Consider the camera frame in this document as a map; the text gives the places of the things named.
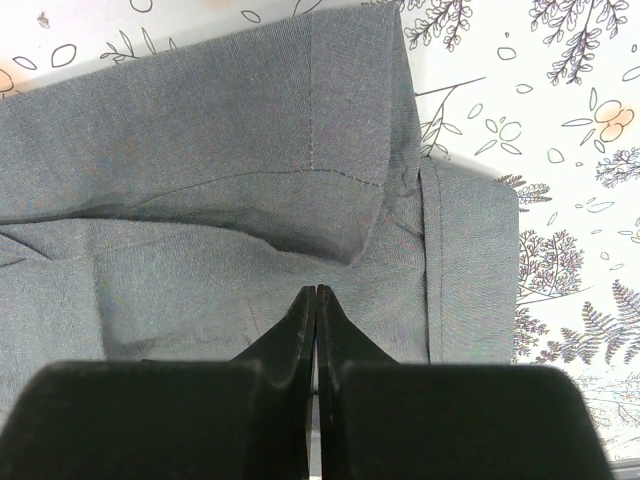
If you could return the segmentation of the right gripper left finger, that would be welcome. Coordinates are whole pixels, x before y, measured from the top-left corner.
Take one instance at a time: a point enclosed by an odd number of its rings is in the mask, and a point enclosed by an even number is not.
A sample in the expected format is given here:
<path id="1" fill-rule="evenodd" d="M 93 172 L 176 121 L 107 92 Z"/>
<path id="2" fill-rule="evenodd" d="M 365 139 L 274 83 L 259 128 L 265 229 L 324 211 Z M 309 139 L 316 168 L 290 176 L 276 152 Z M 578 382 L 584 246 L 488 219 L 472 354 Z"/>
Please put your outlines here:
<path id="1" fill-rule="evenodd" d="M 305 479 L 316 291 L 229 361 L 58 362 L 1 435 L 5 479 Z"/>

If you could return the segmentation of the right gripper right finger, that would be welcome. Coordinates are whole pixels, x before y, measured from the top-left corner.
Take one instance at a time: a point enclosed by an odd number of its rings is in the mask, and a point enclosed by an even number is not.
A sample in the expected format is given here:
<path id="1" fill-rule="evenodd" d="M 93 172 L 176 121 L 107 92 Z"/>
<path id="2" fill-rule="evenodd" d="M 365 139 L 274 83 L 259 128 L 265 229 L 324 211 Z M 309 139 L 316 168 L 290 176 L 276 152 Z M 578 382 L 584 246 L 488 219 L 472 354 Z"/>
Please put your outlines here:
<path id="1" fill-rule="evenodd" d="M 320 286 L 316 304 L 326 479 L 609 479 L 582 396 L 561 371 L 402 364 Z"/>

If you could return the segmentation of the grey long sleeve shirt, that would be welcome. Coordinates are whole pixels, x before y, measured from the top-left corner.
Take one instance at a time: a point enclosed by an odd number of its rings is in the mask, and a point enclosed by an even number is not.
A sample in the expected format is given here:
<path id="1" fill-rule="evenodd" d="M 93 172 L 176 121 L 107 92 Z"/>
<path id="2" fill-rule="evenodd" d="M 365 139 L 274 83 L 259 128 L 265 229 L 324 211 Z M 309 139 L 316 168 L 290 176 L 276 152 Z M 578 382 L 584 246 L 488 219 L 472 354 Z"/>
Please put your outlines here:
<path id="1" fill-rule="evenodd" d="M 229 359 L 325 284 L 401 362 L 507 364 L 518 201 L 421 153 L 398 9 L 1 103 L 1 412 L 60 360 Z"/>

